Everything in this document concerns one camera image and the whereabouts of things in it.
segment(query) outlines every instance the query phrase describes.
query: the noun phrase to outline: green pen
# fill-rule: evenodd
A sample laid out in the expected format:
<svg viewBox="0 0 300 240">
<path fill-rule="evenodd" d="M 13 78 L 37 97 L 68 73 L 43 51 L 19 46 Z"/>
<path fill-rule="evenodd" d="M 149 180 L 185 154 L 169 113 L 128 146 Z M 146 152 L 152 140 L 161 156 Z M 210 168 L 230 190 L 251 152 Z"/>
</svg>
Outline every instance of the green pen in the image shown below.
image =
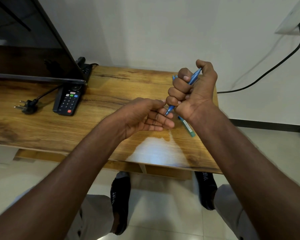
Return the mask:
<svg viewBox="0 0 300 240">
<path fill-rule="evenodd" d="M 188 125 L 187 121 L 185 121 L 183 118 L 181 118 L 180 116 L 178 116 L 179 120 L 181 120 L 181 122 L 183 123 L 184 127 L 187 129 L 187 131 L 189 132 L 189 134 L 191 135 L 191 137 L 195 137 L 196 134 L 194 133 L 194 131 L 190 128 L 190 126 Z"/>
</svg>

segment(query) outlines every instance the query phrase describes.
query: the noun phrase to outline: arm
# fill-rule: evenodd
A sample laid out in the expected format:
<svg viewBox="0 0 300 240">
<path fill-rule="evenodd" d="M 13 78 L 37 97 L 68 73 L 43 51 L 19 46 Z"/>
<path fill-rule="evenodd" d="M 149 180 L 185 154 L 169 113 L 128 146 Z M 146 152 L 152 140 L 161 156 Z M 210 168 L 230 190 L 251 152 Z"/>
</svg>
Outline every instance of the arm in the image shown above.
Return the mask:
<svg viewBox="0 0 300 240">
<path fill-rule="evenodd" d="M 119 143 L 172 128 L 165 102 L 137 98 L 102 120 L 39 184 L 0 215 L 1 239 L 64 239 L 90 186 Z"/>
<path fill-rule="evenodd" d="M 213 104 L 217 74 L 211 63 L 197 61 L 203 77 L 187 85 L 183 68 L 168 104 L 187 120 L 222 170 L 262 239 L 300 239 L 300 186 L 283 174 Z"/>
</svg>

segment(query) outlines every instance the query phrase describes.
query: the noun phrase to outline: power plug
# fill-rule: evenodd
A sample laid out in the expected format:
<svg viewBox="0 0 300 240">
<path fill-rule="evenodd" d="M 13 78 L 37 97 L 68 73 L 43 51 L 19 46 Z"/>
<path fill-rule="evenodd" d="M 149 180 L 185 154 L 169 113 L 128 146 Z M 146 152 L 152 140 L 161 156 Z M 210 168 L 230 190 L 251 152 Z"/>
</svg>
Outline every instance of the power plug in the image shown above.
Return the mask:
<svg viewBox="0 0 300 240">
<path fill-rule="evenodd" d="M 38 110 L 38 99 L 34 99 L 34 100 L 27 100 L 25 101 L 20 101 L 20 103 L 24 103 L 24 106 L 22 105 L 18 105 L 15 106 L 16 109 L 21 109 L 22 113 L 25 113 L 26 115 L 32 115 L 33 113 L 35 113 Z"/>
</svg>

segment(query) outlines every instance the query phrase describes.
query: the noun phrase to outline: right hand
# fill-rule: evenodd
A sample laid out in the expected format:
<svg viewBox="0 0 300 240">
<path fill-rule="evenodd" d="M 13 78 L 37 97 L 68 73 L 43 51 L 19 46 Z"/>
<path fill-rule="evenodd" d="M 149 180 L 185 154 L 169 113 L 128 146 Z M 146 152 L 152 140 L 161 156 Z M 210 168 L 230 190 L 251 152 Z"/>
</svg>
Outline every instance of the right hand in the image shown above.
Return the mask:
<svg viewBox="0 0 300 240">
<path fill-rule="evenodd" d="M 200 112 L 206 105 L 213 105 L 212 96 L 218 75 L 210 62 L 197 60 L 197 68 L 202 68 L 202 77 L 198 77 L 193 85 L 188 82 L 192 72 L 188 68 L 182 68 L 178 77 L 169 88 L 167 104 L 174 105 L 175 111 L 185 120 L 191 120 L 195 111 Z"/>
</svg>

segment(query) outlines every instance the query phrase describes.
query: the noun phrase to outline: pen label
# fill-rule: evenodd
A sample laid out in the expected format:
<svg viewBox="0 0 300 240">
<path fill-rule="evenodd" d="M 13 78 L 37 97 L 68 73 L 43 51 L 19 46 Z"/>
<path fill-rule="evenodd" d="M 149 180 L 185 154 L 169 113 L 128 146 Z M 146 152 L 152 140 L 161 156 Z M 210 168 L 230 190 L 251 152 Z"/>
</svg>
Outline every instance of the pen label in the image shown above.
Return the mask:
<svg viewBox="0 0 300 240">
<path fill-rule="evenodd" d="M 184 120 L 183 122 L 184 122 L 185 126 L 188 128 L 188 130 L 189 130 L 190 132 L 192 132 L 192 129 L 191 129 L 190 126 L 188 125 L 187 121 Z"/>
</svg>

